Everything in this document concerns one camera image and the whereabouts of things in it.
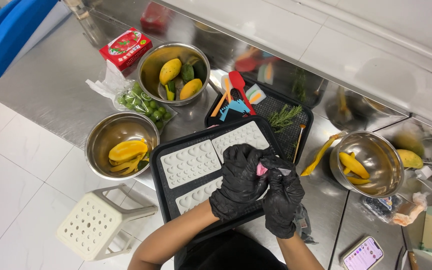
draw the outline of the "red spatula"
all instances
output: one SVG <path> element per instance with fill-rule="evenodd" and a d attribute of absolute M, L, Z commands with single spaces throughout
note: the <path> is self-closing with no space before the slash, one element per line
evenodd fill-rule
<path fill-rule="evenodd" d="M 250 115 L 256 115 L 255 110 L 253 109 L 253 107 L 249 103 L 248 98 L 246 97 L 246 94 L 244 93 L 244 86 L 246 85 L 246 83 L 244 82 L 243 77 L 241 77 L 241 74 L 237 71 L 231 71 L 229 73 L 229 80 L 231 81 L 233 88 L 236 88 L 239 91 L 241 97 L 244 100 L 244 104 L 246 104 L 246 106 L 249 109 L 249 114 Z"/>

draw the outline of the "stainless steel counter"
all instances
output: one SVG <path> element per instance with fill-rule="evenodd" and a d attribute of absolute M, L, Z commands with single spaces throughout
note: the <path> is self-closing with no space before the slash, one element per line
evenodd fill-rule
<path fill-rule="evenodd" d="M 138 2 L 134 5 L 138 8 L 133 12 L 131 23 L 133 27 L 139 28 L 139 20 L 134 18 L 139 18 L 146 3 Z M 0 79 L 1 103 L 80 148 L 84 148 L 92 127 L 116 111 L 111 100 L 94 92 L 85 83 L 86 79 L 96 81 L 105 66 L 98 47 L 95 48 L 91 44 L 102 47 L 108 40 L 128 29 L 127 25 L 105 17 L 97 11 L 93 10 L 91 14 L 89 20 L 93 21 L 85 21 L 84 25 L 97 28 L 98 34 L 86 34 L 80 23 L 70 16 Z M 185 31 L 179 35 L 175 34 L 176 26 L 179 29 L 184 28 Z M 211 46 L 202 40 L 214 42 L 218 39 L 197 32 L 193 27 L 193 21 L 181 14 L 174 16 L 170 29 L 174 30 L 171 34 L 149 35 L 150 39 L 155 45 L 167 40 L 195 44 L 208 54 L 214 68 L 225 71 L 229 71 L 232 66 L 231 62 L 224 61 L 225 57 L 229 55 L 232 59 L 249 47 L 241 40 L 220 33 L 219 40 L 227 43 L 227 47 L 214 47 L 215 49 L 211 50 Z M 99 40 L 92 40 L 91 43 L 86 36 L 97 36 Z M 194 103 L 175 107 L 178 114 L 165 127 L 161 141 L 202 130 L 204 116 L 215 98 L 216 93 L 208 87 Z M 343 129 L 327 117 L 328 115 L 314 114 L 314 122 L 297 166 L 298 173 L 312 161 L 317 150 L 331 135 Z M 399 113 L 396 119 L 404 117 L 404 113 Z M 327 151 L 327 155 L 311 175 L 301 178 L 306 191 L 303 204 L 311 220 L 312 236 L 319 242 L 316 245 L 309 245 L 310 250 L 325 269 L 338 269 L 342 252 L 364 235 L 370 234 L 380 242 L 385 251 L 383 262 L 375 269 L 392 269 L 390 266 L 396 264 L 396 256 L 403 245 L 399 226 L 367 218 L 359 209 L 358 195 L 349 193 L 333 178 L 328 165 L 329 152 Z M 149 171 L 136 179 L 148 186 L 153 184 Z M 264 217 L 244 224 L 239 230 L 254 237 L 283 260 L 276 239 L 264 228 Z"/>

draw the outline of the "red box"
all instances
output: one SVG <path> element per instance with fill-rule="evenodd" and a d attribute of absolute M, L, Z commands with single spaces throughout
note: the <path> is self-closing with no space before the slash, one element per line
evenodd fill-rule
<path fill-rule="evenodd" d="M 99 53 L 123 71 L 152 47 L 151 40 L 132 27 L 102 47 Z"/>

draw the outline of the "black glove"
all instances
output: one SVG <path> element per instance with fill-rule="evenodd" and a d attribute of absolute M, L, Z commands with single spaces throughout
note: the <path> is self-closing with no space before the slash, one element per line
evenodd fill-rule
<path fill-rule="evenodd" d="M 276 156 L 261 158 L 261 164 L 268 169 L 268 193 L 262 200 L 266 215 L 266 229 L 282 239 L 294 236 L 293 223 L 297 206 L 304 197 L 304 189 L 295 171 L 295 165 Z"/>
<path fill-rule="evenodd" d="M 213 215 L 231 220 L 266 191 L 265 178 L 256 176 L 256 167 L 269 149 L 258 150 L 249 144 L 228 147 L 223 153 L 223 183 L 209 197 Z"/>

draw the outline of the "knife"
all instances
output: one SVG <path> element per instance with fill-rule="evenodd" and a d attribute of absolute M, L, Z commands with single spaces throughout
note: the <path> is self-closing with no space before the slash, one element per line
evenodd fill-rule
<path fill-rule="evenodd" d="M 413 245 L 411 244 L 408 229 L 404 226 L 401 226 L 401 230 L 403 231 L 403 238 L 407 250 L 407 256 L 409 257 L 409 262 L 411 263 L 411 270 L 418 270 L 418 262 L 416 261 L 416 257 L 413 252 Z"/>

